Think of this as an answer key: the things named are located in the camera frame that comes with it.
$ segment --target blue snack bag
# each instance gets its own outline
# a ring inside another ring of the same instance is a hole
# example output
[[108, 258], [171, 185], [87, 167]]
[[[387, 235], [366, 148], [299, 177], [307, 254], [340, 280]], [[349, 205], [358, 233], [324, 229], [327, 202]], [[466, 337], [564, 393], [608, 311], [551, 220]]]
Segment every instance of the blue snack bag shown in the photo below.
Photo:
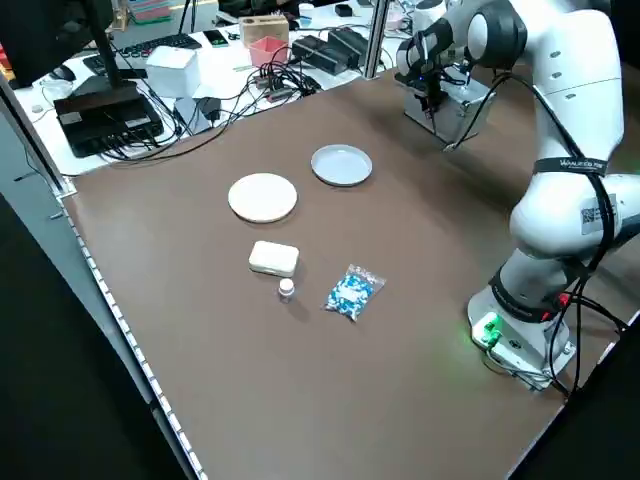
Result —
[[355, 322], [369, 299], [384, 286], [385, 282], [384, 278], [362, 267], [349, 265], [347, 273], [329, 292], [324, 308], [341, 313]]

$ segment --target white bottle cap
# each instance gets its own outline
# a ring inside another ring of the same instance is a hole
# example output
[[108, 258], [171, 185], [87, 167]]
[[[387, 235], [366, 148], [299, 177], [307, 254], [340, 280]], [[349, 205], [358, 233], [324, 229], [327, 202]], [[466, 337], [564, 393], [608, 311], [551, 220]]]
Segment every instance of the white bottle cap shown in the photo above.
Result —
[[293, 280], [290, 278], [283, 278], [280, 280], [279, 290], [283, 295], [291, 295], [293, 293]]

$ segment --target gray plate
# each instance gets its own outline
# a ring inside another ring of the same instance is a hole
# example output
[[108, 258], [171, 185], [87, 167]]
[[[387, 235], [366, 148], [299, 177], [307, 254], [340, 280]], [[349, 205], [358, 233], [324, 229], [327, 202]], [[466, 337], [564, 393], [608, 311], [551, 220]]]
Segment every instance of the gray plate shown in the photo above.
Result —
[[336, 187], [351, 187], [364, 182], [373, 164], [362, 150], [349, 145], [327, 145], [311, 157], [311, 169], [320, 180]]

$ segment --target white box device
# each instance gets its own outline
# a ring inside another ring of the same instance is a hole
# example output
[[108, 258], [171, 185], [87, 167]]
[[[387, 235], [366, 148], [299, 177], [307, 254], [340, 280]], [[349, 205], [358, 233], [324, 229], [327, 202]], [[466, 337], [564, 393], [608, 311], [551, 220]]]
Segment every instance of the white box device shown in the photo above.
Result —
[[290, 278], [296, 270], [300, 250], [289, 245], [258, 241], [249, 256], [249, 268], [254, 272]]
[[200, 86], [198, 55], [193, 50], [161, 45], [147, 59], [147, 82], [158, 95], [192, 97]]

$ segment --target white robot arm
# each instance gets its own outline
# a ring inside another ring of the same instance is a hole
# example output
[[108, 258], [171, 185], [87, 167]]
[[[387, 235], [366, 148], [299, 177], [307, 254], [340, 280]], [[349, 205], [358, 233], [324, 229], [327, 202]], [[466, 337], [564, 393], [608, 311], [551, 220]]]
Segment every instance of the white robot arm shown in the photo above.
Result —
[[[624, 124], [615, 36], [607, 15], [593, 9], [602, 3], [463, 0], [403, 42], [396, 56], [396, 79], [431, 112], [442, 101], [439, 72], [462, 54], [472, 65], [510, 70], [524, 61], [533, 69], [538, 154], [511, 215], [518, 248], [468, 305], [474, 341], [505, 367], [528, 372], [521, 378], [533, 388], [548, 386], [551, 365], [559, 371], [575, 353], [568, 328], [558, 324], [563, 292], [584, 274], [606, 226], [589, 177], [601, 176], [615, 213], [610, 250], [640, 233], [640, 178], [605, 176]], [[500, 335], [492, 337], [496, 322]]]

